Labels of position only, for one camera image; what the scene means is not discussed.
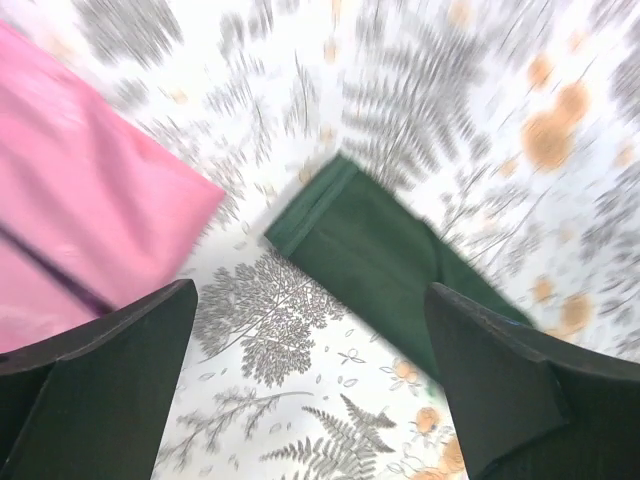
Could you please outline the dark green cloth napkin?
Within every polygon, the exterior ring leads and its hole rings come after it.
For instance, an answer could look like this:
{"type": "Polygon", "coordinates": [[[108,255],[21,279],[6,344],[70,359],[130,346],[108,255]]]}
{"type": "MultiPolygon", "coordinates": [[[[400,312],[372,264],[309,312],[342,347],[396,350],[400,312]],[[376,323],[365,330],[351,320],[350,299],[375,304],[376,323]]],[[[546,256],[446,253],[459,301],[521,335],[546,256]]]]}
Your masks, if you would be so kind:
{"type": "Polygon", "coordinates": [[[440,375],[424,318],[430,284],[530,322],[428,223],[343,156],[285,203],[265,237],[434,381],[440,375]]]}

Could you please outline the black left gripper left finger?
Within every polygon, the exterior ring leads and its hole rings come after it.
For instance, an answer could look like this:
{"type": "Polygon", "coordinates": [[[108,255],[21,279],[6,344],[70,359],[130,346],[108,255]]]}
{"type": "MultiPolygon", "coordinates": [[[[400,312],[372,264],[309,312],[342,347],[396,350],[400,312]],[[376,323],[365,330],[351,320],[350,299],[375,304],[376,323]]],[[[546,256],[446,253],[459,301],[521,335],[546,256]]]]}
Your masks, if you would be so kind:
{"type": "Polygon", "coordinates": [[[197,303],[194,282],[178,280],[2,354],[2,478],[149,479],[197,303]]]}

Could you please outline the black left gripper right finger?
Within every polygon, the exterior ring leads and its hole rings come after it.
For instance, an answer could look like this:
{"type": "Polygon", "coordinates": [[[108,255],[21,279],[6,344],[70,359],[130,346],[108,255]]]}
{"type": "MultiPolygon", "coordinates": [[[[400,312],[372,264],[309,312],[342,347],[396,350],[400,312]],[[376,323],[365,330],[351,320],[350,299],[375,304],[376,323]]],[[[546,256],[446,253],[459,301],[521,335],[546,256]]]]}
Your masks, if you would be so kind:
{"type": "Polygon", "coordinates": [[[472,479],[636,479],[639,366],[431,285],[425,319],[472,479]]]}

